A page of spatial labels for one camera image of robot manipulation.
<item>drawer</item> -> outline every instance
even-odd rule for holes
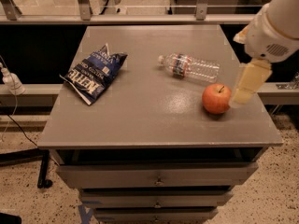
[[[80,192],[82,203],[89,208],[165,208],[225,205],[230,191],[179,189],[108,189]]]
[[[58,175],[69,188],[133,188],[234,186],[242,184],[257,163],[147,164],[60,166]]]
[[[99,221],[204,221],[217,214],[216,208],[171,209],[96,209],[94,217]]]

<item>cabinet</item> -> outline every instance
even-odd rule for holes
[[[126,64],[91,106],[64,84],[38,147],[100,221],[213,218],[263,152],[282,144],[257,95],[212,116],[201,105],[206,84],[157,68],[159,55],[185,51],[220,63],[218,82],[233,86],[239,63],[220,26],[88,27],[72,65],[99,41],[127,51]]]

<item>bottle cap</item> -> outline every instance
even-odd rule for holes
[[[159,62],[159,64],[163,64],[164,63],[164,56],[159,56],[158,57],[158,62]]]
[[[7,68],[2,68],[2,69],[1,69],[1,72],[2,72],[3,76],[7,76],[7,75],[9,75],[9,71],[8,71]]]

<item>kettle chips bag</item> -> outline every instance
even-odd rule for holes
[[[112,84],[126,57],[126,53],[109,55],[108,45],[105,44],[60,77],[75,89],[87,105],[91,105]]]

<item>table top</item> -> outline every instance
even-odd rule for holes
[[[87,106],[62,86],[40,148],[269,147],[282,144],[258,95],[220,116],[208,114],[201,95],[208,83],[179,79],[158,67],[159,55],[182,52],[221,65],[218,82],[231,89],[239,69],[219,25],[91,26],[72,67],[109,44],[127,52],[119,75]]]

